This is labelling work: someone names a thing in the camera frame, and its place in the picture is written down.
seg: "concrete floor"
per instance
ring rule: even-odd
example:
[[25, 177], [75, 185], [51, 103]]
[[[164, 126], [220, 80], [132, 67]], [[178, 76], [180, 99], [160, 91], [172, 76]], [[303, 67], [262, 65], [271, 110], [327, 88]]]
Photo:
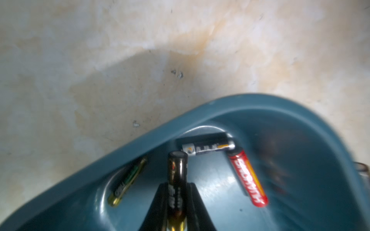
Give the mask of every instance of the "concrete floor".
[[369, 0], [3, 0], [0, 71], [0, 222], [230, 94], [299, 102], [370, 164]]

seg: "plastic basin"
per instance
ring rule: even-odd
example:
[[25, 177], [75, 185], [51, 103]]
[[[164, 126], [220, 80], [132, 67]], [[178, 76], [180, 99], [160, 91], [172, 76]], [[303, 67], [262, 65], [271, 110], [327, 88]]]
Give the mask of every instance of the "plastic basin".
[[[138, 230], [175, 139], [226, 131], [241, 144], [269, 198], [252, 205], [225, 153], [190, 157], [194, 182], [217, 230], [369, 230], [370, 201], [349, 153], [315, 114], [259, 94], [204, 104], [87, 166], [13, 213], [0, 230]], [[107, 197], [141, 155], [149, 162], [121, 204]]]

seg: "green battery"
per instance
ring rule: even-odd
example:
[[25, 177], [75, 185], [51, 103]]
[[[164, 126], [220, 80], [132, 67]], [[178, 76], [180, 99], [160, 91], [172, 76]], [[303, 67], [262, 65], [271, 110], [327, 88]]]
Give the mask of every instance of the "green battery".
[[112, 194], [108, 197], [108, 204], [112, 207], [117, 207], [123, 195], [126, 193], [128, 188], [134, 183], [136, 178], [139, 176], [140, 172], [143, 170], [145, 164], [148, 162], [147, 157], [143, 157], [140, 161], [137, 161], [135, 165], [133, 165], [128, 174], [124, 177], [124, 179], [120, 182], [116, 190], [112, 192]]

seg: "red battery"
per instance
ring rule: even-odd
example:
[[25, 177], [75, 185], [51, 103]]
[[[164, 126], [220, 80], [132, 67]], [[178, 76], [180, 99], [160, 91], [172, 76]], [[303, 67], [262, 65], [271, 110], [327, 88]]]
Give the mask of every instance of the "red battery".
[[248, 160], [247, 155], [241, 148], [228, 152], [229, 159], [234, 166], [239, 180], [250, 195], [252, 203], [257, 207], [265, 207], [269, 200]]

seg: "aa battery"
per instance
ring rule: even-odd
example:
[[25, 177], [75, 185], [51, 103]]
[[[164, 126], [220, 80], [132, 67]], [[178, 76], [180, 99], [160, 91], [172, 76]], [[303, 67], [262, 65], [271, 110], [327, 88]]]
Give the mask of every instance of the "aa battery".
[[239, 180], [249, 193], [252, 203], [257, 207], [267, 206], [269, 203], [267, 196], [244, 150], [238, 147], [234, 151], [228, 152], [228, 156]]
[[147, 161], [147, 157], [143, 157], [135, 161], [134, 165], [129, 169], [128, 173], [125, 175], [118, 187], [108, 197], [108, 204], [110, 206], [117, 207], [120, 204], [123, 195], [139, 176]]
[[188, 173], [188, 155], [182, 151], [173, 151], [168, 155], [168, 227], [182, 231], [186, 217], [186, 182]]
[[187, 138], [187, 140], [191, 139], [194, 140], [194, 142], [182, 145], [182, 150], [189, 156], [219, 150], [231, 151], [235, 148], [234, 141], [227, 137], [226, 133], [216, 133]]

